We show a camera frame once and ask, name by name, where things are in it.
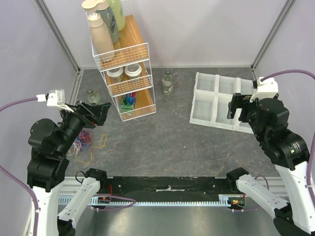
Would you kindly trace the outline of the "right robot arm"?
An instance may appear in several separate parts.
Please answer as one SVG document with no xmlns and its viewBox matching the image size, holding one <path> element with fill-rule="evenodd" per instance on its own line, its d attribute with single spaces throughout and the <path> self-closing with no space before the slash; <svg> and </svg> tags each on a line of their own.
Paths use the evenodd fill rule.
<svg viewBox="0 0 315 236">
<path fill-rule="evenodd" d="M 289 110 L 275 95 L 256 98 L 235 93 L 228 104 L 227 118 L 241 109 L 239 121 L 248 123 L 264 154 L 281 175 L 289 200 L 277 197 L 258 184 L 243 168 L 229 172 L 225 187 L 230 193 L 239 191 L 252 198 L 273 219 L 282 236 L 313 236 L 315 206 L 308 190 L 307 165 L 310 153 L 304 139 L 288 129 Z"/>
</svg>

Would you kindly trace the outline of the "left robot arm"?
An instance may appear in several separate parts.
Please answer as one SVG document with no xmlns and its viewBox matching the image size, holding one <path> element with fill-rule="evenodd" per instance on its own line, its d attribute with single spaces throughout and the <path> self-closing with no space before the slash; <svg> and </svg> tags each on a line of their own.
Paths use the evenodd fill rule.
<svg viewBox="0 0 315 236">
<path fill-rule="evenodd" d="M 27 167 L 27 184 L 33 199 L 33 236 L 73 236 L 89 200 L 108 188 L 106 172 L 89 169 L 79 191 L 66 208 L 58 213 L 58 202 L 65 172 L 69 165 L 67 152 L 84 128 L 104 125 L 111 103 L 90 105 L 78 102 L 69 110 L 60 111 L 62 121 L 55 124 L 48 118 L 36 121 L 28 140 L 31 160 Z"/>
</svg>

